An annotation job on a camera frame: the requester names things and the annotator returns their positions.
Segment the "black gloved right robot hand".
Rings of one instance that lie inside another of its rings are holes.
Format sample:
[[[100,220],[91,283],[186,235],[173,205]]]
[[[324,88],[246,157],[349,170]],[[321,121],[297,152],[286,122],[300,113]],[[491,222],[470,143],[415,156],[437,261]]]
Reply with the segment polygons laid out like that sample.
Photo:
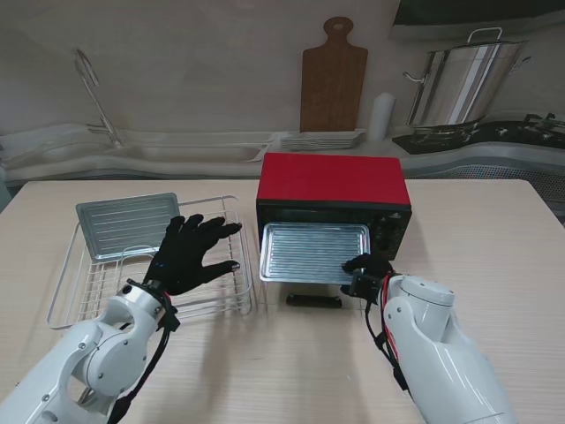
[[[394,269],[389,261],[380,257],[378,254],[361,254],[342,265],[346,273],[352,274],[356,270],[364,270],[369,276],[384,278],[386,275],[394,273]]]

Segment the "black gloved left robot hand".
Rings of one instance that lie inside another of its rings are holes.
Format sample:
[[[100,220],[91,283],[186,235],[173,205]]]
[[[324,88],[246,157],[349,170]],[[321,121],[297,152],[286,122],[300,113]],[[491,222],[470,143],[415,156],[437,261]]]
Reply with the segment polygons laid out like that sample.
[[[222,216],[207,221],[201,214],[172,218],[143,282],[157,282],[161,290],[177,296],[238,270],[237,261],[207,266],[202,261],[220,240],[239,233],[241,228],[240,223],[227,223]]]

